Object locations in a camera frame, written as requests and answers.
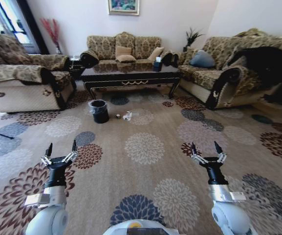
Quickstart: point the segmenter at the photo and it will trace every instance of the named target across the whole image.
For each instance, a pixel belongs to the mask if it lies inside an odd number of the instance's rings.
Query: tissue box
[[[152,70],[154,72],[160,72],[161,71],[161,67],[162,67],[162,62],[155,61]]]

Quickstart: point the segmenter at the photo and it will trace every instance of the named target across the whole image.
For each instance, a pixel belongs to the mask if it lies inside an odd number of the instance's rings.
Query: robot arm
[[[66,157],[51,159],[52,147],[51,143],[45,155],[41,157],[50,171],[44,192],[28,196],[24,204],[28,207],[46,208],[30,221],[26,235],[62,235],[67,226],[65,169],[77,158],[78,147],[74,141],[72,151]]]
[[[213,218],[224,235],[258,235],[246,212],[234,204],[236,201],[246,200],[246,197],[243,192],[230,192],[228,182],[220,170],[227,156],[217,142],[215,142],[215,147],[218,157],[203,158],[198,155],[196,147],[192,143],[193,154],[191,156],[207,170],[208,184],[214,202]]]

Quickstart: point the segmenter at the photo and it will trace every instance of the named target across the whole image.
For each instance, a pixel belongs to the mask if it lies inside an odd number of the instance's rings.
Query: crumpled paper
[[[131,111],[127,111],[127,114],[123,115],[123,120],[130,121],[131,118],[132,118],[132,112]]]

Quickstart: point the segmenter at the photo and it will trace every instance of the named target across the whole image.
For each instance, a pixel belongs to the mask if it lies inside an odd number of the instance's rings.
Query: floor
[[[282,235],[282,106],[259,103],[216,111],[178,89],[99,93],[110,120],[96,124],[82,87],[64,111],[0,113],[0,235],[22,234],[38,212],[22,205],[42,191],[42,156],[66,155],[77,140],[78,159],[66,170],[68,235],[102,234],[142,218],[180,233],[220,234],[211,216],[206,170],[190,159],[192,141],[203,157],[217,141],[227,160],[222,172],[260,235]],[[132,111],[131,121],[117,119]]]

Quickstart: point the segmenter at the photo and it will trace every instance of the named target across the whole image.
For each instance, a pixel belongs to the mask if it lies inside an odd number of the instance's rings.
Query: trash can
[[[88,103],[88,106],[90,108],[90,113],[93,114],[94,121],[96,123],[105,123],[109,120],[107,104],[105,101],[101,99],[93,100]]]

